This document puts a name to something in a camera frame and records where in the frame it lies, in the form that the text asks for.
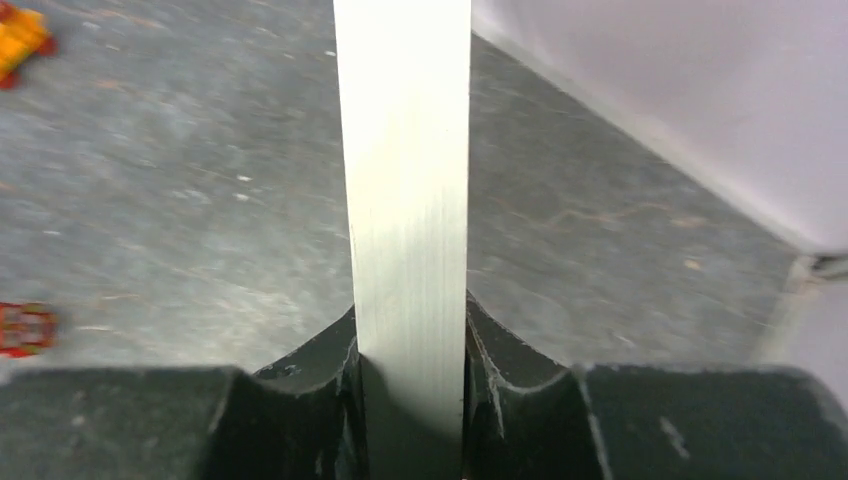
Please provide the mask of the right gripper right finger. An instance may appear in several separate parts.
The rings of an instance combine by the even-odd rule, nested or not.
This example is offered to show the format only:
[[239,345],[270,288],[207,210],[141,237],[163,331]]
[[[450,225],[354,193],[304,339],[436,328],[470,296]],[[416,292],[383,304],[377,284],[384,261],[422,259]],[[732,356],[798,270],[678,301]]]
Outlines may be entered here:
[[812,375],[715,364],[563,366],[466,307],[471,479],[843,479],[847,417]]

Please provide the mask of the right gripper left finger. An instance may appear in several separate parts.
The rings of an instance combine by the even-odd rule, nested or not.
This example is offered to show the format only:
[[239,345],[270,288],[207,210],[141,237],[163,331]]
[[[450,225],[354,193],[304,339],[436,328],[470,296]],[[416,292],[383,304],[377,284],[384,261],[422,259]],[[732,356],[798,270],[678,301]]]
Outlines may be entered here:
[[5,479],[363,479],[354,315],[247,373],[232,366],[16,369]]

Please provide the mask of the white wooden picture frame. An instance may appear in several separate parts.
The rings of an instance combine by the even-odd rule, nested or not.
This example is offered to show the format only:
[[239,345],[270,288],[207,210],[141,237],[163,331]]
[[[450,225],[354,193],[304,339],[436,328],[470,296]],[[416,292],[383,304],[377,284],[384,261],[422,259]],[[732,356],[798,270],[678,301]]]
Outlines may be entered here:
[[334,5],[370,475],[462,474],[471,5]]

